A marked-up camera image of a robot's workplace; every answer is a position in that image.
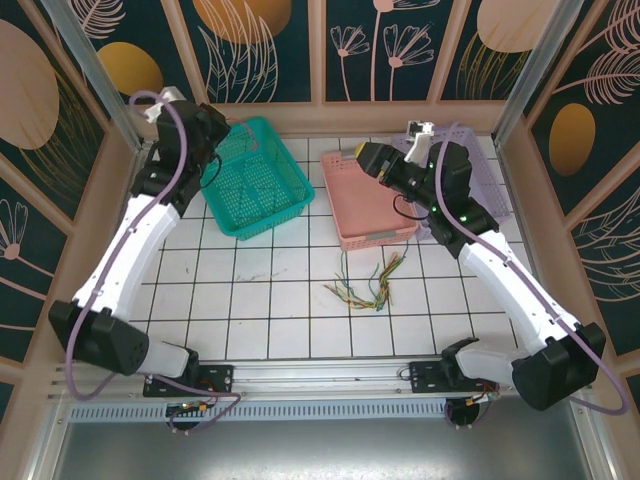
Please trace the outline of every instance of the teal basket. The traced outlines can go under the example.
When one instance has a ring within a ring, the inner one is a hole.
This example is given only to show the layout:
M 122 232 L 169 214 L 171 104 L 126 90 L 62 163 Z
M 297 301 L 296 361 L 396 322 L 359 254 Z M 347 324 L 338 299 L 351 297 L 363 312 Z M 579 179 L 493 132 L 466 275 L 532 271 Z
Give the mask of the teal basket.
M 253 136 L 245 125 L 233 126 L 217 150 L 220 174 L 202 189 L 222 233 L 240 240 L 299 216 L 315 195 L 269 122 L 257 117 L 246 125 Z M 207 167 L 201 185 L 213 178 L 217 163 Z

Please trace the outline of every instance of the metal bracket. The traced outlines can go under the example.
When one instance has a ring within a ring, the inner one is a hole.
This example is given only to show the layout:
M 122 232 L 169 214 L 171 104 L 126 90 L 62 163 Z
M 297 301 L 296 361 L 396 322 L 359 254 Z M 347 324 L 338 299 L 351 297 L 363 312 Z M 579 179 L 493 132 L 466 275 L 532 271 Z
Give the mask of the metal bracket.
M 193 388 L 209 390 L 213 387 L 215 392 L 231 392 L 233 387 L 233 365 L 200 365 L 197 380 Z M 145 398 L 176 398 L 197 397 L 197 394 L 172 387 L 153 377 L 147 377 L 144 382 L 142 396 Z
M 440 368 L 440 360 L 411 362 L 409 375 L 413 393 L 471 393 L 484 390 L 482 381 L 470 378 L 464 378 L 452 386 Z M 494 382 L 486 383 L 497 388 L 497 384 Z

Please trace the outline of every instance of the pink basket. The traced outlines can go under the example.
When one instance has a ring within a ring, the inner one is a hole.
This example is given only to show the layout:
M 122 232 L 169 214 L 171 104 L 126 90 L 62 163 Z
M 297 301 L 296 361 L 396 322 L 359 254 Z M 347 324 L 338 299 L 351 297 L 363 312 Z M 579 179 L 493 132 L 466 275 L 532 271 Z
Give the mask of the pink basket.
M 327 153 L 322 156 L 322 170 L 342 250 L 405 242 L 418 229 L 416 220 L 393 210 L 397 193 L 364 173 L 357 160 L 344 160 L 340 152 Z M 396 206 L 416 216 L 413 204 L 398 199 Z

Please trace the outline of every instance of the floral wallpaper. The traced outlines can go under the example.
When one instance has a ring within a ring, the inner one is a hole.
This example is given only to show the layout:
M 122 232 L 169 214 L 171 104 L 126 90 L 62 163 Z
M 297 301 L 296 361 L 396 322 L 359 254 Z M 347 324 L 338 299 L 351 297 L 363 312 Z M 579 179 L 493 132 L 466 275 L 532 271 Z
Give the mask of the floral wallpaper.
M 326 101 L 426 100 L 451 3 L 327 0 Z
M 311 101 L 307 0 L 181 0 L 212 103 Z
M 531 128 L 568 214 L 640 141 L 640 2 L 612 0 Z
M 471 0 L 442 100 L 506 100 L 558 0 Z
M 2 419 L 4 418 L 4 412 L 7 411 L 9 406 L 9 400 L 13 393 L 13 385 L 10 383 L 0 382 L 0 425 L 2 425 Z
M 24 360 L 66 239 L 0 179 L 0 357 Z
M 73 219 L 104 131 L 17 2 L 0 9 L 0 45 L 0 161 Z
M 572 234 L 613 348 L 640 349 L 640 168 Z
M 125 102 L 138 90 L 160 92 L 165 86 L 177 86 L 187 99 L 193 100 L 161 2 L 69 0 L 68 3 Z M 41 10 L 48 18 L 44 8 Z M 56 35 L 64 46 L 57 30 Z

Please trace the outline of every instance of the bundle of wires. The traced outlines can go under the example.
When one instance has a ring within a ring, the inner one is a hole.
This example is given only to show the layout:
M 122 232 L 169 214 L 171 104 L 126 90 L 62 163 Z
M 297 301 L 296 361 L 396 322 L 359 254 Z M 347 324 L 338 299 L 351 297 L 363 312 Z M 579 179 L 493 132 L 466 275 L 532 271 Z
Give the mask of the bundle of wires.
M 374 292 L 373 287 L 371 286 L 371 282 L 380 269 L 380 264 L 376 266 L 375 271 L 369 278 L 369 291 L 373 295 L 373 300 L 364 300 L 362 297 L 357 295 L 353 290 L 353 287 L 349 285 L 349 281 L 347 280 L 347 276 L 344 272 L 346 257 L 345 252 L 342 252 L 342 256 L 340 257 L 341 274 L 336 274 L 336 279 L 333 281 L 333 285 L 325 285 L 325 288 L 327 288 L 344 303 L 349 305 L 349 308 L 353 308 L 355 310 L 364 310 L 367 308 L 371 308 L 379 312 L 384 308 L 387 302 L 393 304 L 391 300 L 391 286 L 389 285 L 389 277 L 400 265 L 402 265 L 402 262 L 407 256 L 407 250 L 409 250 L 408 242 L 402 256 L 398 255 L 397 252 L 393 253 L 391 259 L 389 260 L 389 264 L 385 267 L 384 270 L 382 270 L 382 273 L 378 278 L 378 283 L 380 284 L 378 293 Z

